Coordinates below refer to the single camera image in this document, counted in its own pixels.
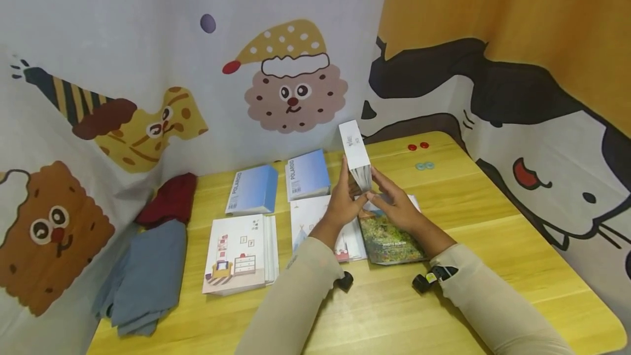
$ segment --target cartoon biscuit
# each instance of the cartoon biscuit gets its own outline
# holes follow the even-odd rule
[[[0,180],[13,224],[0,245],[0,287],[39,317],[70,287],[114,227],[61,161],[39,172],[9,170]]]
[[[261,70],[245,101],[250,118],[266,130],[308,131],[331,121],[346,104],[348,84],[330,64],[323,36],[309,20],[296,19],[262,32],[223,72],[234,73],[241,64],[259,61]]]
[[[183,140],[208,131],[188,89],[169,88],[157,113],[147,113],[128,99],[108,98],[51,76],[20,60],[12,65],[15,79],[24,78],[40,89],[72,126],[75,136],[95,140],[101,151],[129,173],[155,167],[171,136]]]

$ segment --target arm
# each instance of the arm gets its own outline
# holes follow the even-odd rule
[[[269,289],[235,354],[300,354],[323,298],[341,277],[344,271],[333,252],[318,239],[305,239]]]
[[[368,198],[400,229],[411,234],[432,259],[431,265],[458,272],[441,281],[445,297],[464,314],[473,329],[497,355],[570,355],[568,344],[534,306],[488,268],[469,248],[412,205],[406,193],[373,168],[373,178],[394,205],[369,193]]]
[[[337,236],[367,200],[365,194],[356,201],[349,196],[344,158],[340,180],[331,193],[324,217],[270,288],[235,354],[300,354],[323,298],[333,282],[344,277],[332,252]]]

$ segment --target beige sleeve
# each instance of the beige sleeve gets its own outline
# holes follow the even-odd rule
[[[331,249],[318,239],[305,239],[269,289],[235,354],[300,354],[323,298],[342,277]]]
[[[463,244],[450,247],[431,264],[459,269],[440,286],[494,354],[574,354],[534,306]]]

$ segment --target black clip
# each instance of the black clip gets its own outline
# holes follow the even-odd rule
[[[448,280],[450,277],[453,277],[458,272],[456,267],[443,267],[443,266],[434,266],[430,269],[427,275],[417,274],[412,280],[412,287],[418,290],[419,293],[426,293],[432,287],[433,283],[436,281],[444,281]]]
[[[348,290],[351,289],[351,285],[353,285],[353,276],[349,272],[344,272],[344,277],[335,280],[335,283],[341,290],[348,292]]]
[[[412,287],[420,293],[426,293],[430,290],[432,284],[433,283],[430,283],[422,274],[417,274],[416,277],[414,277],[414,280],[412,280]]]

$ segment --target photo album box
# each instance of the photo album box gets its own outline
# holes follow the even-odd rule
[[[236,173],[228,197],[226,214],[273,213],[277,187],[278,172],[269,164]]]
[[[370,159],[368,159],[368,152],[366,152],[364,139],[357,126],[357,121],[344,122],[339,127],[348,162],[348,171],[353,175],[362,192],[368,192],[372,188]]]
[[[287,201],[324,196],[331,192],[331,180],[322,149],[287,161],[285,165]]]
[[[244,292],[274,283],[279,274],[274,216],[213,221],[202,293],[227,296]]]

